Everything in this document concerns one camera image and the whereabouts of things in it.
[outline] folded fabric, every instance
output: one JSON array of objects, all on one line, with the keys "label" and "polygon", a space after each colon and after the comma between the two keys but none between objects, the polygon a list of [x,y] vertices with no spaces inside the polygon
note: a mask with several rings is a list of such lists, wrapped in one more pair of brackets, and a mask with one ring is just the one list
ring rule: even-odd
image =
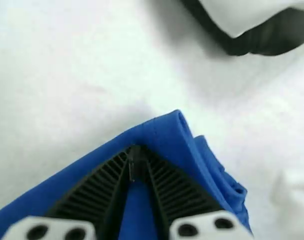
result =
[{"label": "folded fabric", "polygon": [[[146,145],[183,169],[250,230],[244,206],[246,189],[224,171],[203,136],[193,138],[183,114],[176,110],[125,131],[1,209],[0,239],[22,218],[43,216],[92,169],[133,144]],[[142,183],[130,185],[119,239],[157,239],[148,192]]]}]

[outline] plastic ribs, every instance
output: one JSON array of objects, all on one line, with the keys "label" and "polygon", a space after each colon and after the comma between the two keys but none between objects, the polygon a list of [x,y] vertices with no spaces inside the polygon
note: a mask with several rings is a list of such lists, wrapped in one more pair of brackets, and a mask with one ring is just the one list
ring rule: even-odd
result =
[{"label": "plastic ribs", "polygon": [[219,203],[181,169],[145,146],[134,145],[84,177],[47,217],[91,222],[97,239],[116,240],[129,184],[148,186],[158,238],[168,240],[172,222],[181,217],[221,210]]}]

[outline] hole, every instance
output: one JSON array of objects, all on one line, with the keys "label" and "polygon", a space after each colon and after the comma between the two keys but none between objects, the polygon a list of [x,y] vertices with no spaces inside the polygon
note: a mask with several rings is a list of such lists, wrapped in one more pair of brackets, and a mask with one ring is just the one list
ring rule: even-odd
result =
[{"label": "hole", "polygon": [[215,221],[215,226],[218,229],[231,229],[234,227],[233,223],[226,218],[219,218]]},{"label": "hole", "polygon": [[178,234],[181,237],[192,237],[198,234],[195,226],[191,224],[183,224],[178,228]]},{"label": "hole", "polygon": [[86,232],[82,228],[74,228],[70,230],[66,236],[65,240],[83,240],[85,238]]},{"label": "hole", "polygon": [[42,239],[48,231],[48,227],[46,225],[38,225],[33,227],[27,233],[28,240],[39,240]]}]

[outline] blue cloth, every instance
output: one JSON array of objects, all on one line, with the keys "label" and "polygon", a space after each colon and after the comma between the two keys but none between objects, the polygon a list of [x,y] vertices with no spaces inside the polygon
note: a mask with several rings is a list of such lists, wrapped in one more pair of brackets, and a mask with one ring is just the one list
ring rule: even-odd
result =
[{"label": "blue cloth", "polygon": [[[183,114],[176,110],[125,131],[1,209],[0,238],[20,219],[44,215],[93,168],[133,144],[146,145],[184,169],[250,229],[244,206],[246,189],[224,171],[203,136],[193,138]],[[119,239],[157,239],[147,189],[142,183],[130,185]]]}]

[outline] white table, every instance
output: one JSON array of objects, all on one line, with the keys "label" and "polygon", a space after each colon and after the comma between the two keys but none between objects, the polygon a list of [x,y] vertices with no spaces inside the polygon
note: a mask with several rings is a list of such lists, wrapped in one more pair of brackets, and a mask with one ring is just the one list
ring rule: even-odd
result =
[{"label": "white table", "polygon": [[178,0],[0,1],[0,208],[122,131],[181,109],[249,190],[257,240],[304,166],[304,45],[228,57]]}]

